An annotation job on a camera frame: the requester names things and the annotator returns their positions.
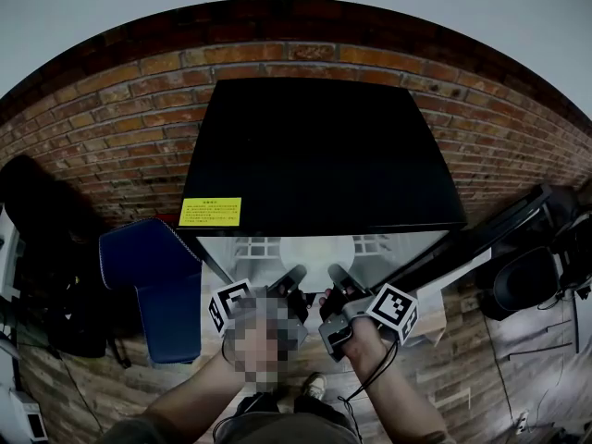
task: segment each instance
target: pants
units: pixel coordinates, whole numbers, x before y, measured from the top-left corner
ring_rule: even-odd
[[[245,413],[251,413],[254,411],[267,412],[267,413],[279,413],[278,404],[276,399],[269,393],[255,393],[242,400],[237,408],[235,416],[240,416]],[[294,412],[295,413],[310,413],[316,414],[322,418],[327,419],[335,425],[339,425],[349,429],[353,432],[350,420],[346,418],[339,411],[335,411],[332,406],[317,400],[316,398],[301,395],[294,400]]]

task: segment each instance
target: black panel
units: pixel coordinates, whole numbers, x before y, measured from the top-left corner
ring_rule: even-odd
[[[191,228],[199,235],[386,233],[465,222],[411,95],[341,80],[220,81],[184,197],[242,199],[239,228]]]
[[[43,427],[41,426],[41,420],[39,419],[39,415],[27,414],[27,418],[29,418],[29,425],[31,426],[33,436],[35,438],[44,438],[45,433],[43,432]]]
[[[379,291],[388,283],[409,292],[470,262],[493,247],[530,219],[551,195],[547,184],[538,184],[510,206],[487,218],[475,227],[449,234],[442,241],[419,255],[407,265],[378,282],[372,290]]]

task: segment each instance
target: chair backrest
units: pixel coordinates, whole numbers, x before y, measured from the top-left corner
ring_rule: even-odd
[[[496,275],[493,294],[508,311],[519,311],[550,299],[559,289],[553,256],[546,247],[520,254]]]
[[[182,280],[202,271],[201,263],[163,221],[149,218],[117,228],[99,240],[101,275],[110,289],[141,289]]]
[[[201,262],[152,218],[101,236],[101,275],[111,290],[133,286],[152,360],[173,364],[201,351]]]

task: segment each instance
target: sneaker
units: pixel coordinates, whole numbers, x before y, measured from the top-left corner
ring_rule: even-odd
[[[306,378],[306,381],[302,384],[301,394],[321,401],[325,396],[326,390],[327,379],[325,376],[319,373],[314,373]]]

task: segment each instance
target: cable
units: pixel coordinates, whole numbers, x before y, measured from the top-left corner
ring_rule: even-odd
[[[4,302],[2,302],[2,334],[3,335],[6,335],[4,333],[5,329],[6,329],[6,309],[5,309]]]
[[[549,309],[551,309],[551,308],[555,307],[557,304],[559,304],[559,301],[563,301],[563,300],[561,298],[559,298],[559,297],[556,297],[555,298],[555,302],[553,304],[550,304],[549,306],[545,306],[545,307],[540,307],[540,304],[539,304],[536,308],[539,311],[548,311]]]
[[[487,325],[487,320],[485,315],[481,313],[483,316],[483,322],[485,323],[485,328],[487,329],[487,335],[489,336],[489,344],[491,345],[491,351],[493,352],[493,360],[498,367],[499,379],[501,380],[501,385],[503,386],[503,393],[506,395],[506,402],[508,403],[508,409],[510,410],[510,420],[512,421],[512,426],[514,427],[514,415],[512,413],[512,405],[510,404],[510,396],[508,395],[508,390],[506,389],[506,382],[503,379],[503,375],[501,374],[500,363],[498,362],[498,357],[496,355],[496,348],[493,346],[493,339],[491,338],[491,333],[489,332],[489,326]]]
[[[96,415],[93,413],[93,410],[91,410],[89,403],[87,403],[86,400],[84,399],[84,397],[82,396],[82,393],[80,392],[80,388],[78,388],[78,384],[76,383],[76,380],[74,379],[74,377],[70,373],[70,369],[66,365],[66,361],[62,358],[62,356],[59,354],[59,352],[57,353],[57,355],[59,357],[59,360],[62,362],[62,364],[64,364],[64,367],[66,367],[66,371],[68,372],[68,376],[70,377],[70,380],[72,380],[72,384],[74,385],[74,388],[76,389],[76,391],[78,391],[78,394],[80,395],[82,402],[86,406],[86,409],[91,414],[91,416],[94,418],[94,421],[96,421],[96,424],[99,426],[99,432],[101,433],[101,435],[104,435],[105,431],[103,430],[101,423],[99,423],[99,420],[97,419]]]
[[[563,320],[563,319],[565,318],[565,317],[564,317],[564,313],[565,313],[565,310],[564,310],[564,308],[563,308],[563,304],[562,304],[562,305],[561,305],[561,320]],[[561,342],[563,342],[563,339],[562,339],[562,337],[563,337],[563,332],[561,333]],[[561,382],[561,378],[563,377],[563,367],[564,367],[564,365],[565,365],[565,355],[562,353],[562,354],[561,354],[561,371],[560,371],[560,373],[559,373],[559,378],[558,378],[558,380],[557,380],[557,383],[556,383],[556,384],[555,384],[555,386],[553,387],[554,389],[555,389],[556,387],[558,387],[558,386],[559,386],[559,384],[560,384],[560,382]],[[543,400],[544,400],[544,399],[545,399],[545,397],[547,396],[547,393],[549,393],[549,392],[550,392],[550,390],[551,390],[551,388],[547,388],[547,391],[545,391],[545,393],[543,394],[543,397],[542,397],[542,398],[540,399],[540,401],[538,402],[538,406],[536,407],[536,421],[535,421],[535,425],[533,426],[533,428],[534,428],[534,427],[537,427],[537,424],[538,424],[538,412],[540,411],[540,405],[541,405],[541,404],[543,404]]]
[[[36,349],[44,349],[45,351],[49,352],[47,350],[47,347],[46,346],[43,346],[43,345],[27,344],[27,343],[24,343],[24,342],[17,342],[17,344],[18,345],[23,345],[23,346],[26,346],[26,347],[34,347]],[[91,414],[91,416],[94,418],[94,421],[99,426],[99,432],[101,433],[101,435],[104,435],[105,434],[105,431],[103,430],[103,427],[101,426],[101,423],[99,422],[99,420],[96,417],[96,415],[93,413],[93,410],[89,406],[89,403],[86,402],[86,400],[84,399],[84,396],[80,392],[80,388],[78,388],[78,384],[76,383],[76,380],[74,379],[74,377],[70,373],[70,369],[68,368],[68,365],[66,364],[66,361],[62,358],[62,356],[60,355],[60,353],[58,351],[55,351],[55,353],[57,354],[57,357],[59,358],[60,362],[62,364],[64,364],[64,367],[66,368],[66,371],[68,372],[68,376],[70,377],[70,380],[72,381],[72,385],[74,385],[74,388],[76,389],[76,391],[78,391],[78,394],[80,395],[80,399],[84,403],[84,406],[86,406],[87,411]]]
[[[385,354],[385,357],[376,366],[376,369],[374,370],[374,372],[372,372],[372,374],[370,374],[370,376],[365,380],[365,382],[358,389],[356,389],[348,398],[343,398],[342,396],[337,397],[337,399],[343,403],[343,406],[347,410],[348,414],[351,416],[351,419],[353,421],[353,425],[355,426],[355,432],[358,435],[358,439],[360,439],[360,442],[362,442],[362,435],[360,434],[360,428],[358,427],[358,422],[355,420],[355,416],[353,415],[353,408],[352,408],[352,404],[350,403],[350,400],[352,398],[355,398],[360,393],[362,393],[362,391],[364,391],[370,385],[372,385],[378,379],[379,376],[381,376],[383,373],[385,373],[387,368],[389,368],[390,365],[395,361],[398,351],[399,351],[399,343],[395,340],[393,342],[393,344],[390,346],[390,349],[388,349],[387,353]]]
[[[261,393],[261,395],[259,395],[257,398],[255,398],[255,400],[249,405],[247,406],[247,409],[244,410],[241,414],[239,414],[239,416],[243,416],[245,413],[247,413],[259,400],[261,400],[264,397],[264,393]],[[216,442],[216,433],[218,431],[218,428],[221,427],[224,423],[230,421],[233,418],[238,418],[239,416],[229,416],[227,418],[224,418],[222,420],[220,420],[216,426],[214,427],[214,430],[212,431],[212,439],[214,442]]]

